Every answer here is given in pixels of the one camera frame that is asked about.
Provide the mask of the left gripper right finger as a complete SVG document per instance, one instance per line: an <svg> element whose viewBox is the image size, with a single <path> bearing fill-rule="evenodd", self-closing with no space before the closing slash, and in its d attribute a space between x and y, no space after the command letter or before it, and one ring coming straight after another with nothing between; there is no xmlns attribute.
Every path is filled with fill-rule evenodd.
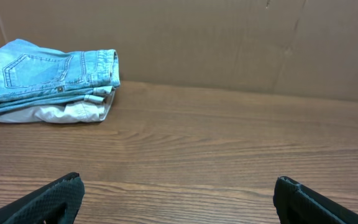
<svg viewBox="0 0 358 224"><path fill-rule="evenodd" d="M281 224L358 224L358 214L287 176L277 179L273 204Z"/></svg>

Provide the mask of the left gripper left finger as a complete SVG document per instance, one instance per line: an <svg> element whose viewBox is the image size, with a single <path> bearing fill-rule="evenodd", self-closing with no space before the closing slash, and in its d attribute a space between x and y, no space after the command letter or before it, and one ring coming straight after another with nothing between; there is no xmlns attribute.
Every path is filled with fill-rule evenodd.
<svg viewBox="0 0 358 224"><path fill-rule="evenodd" d="M79 173L71 172L0 208L0 224L73 224L84 194Z"/></svg>

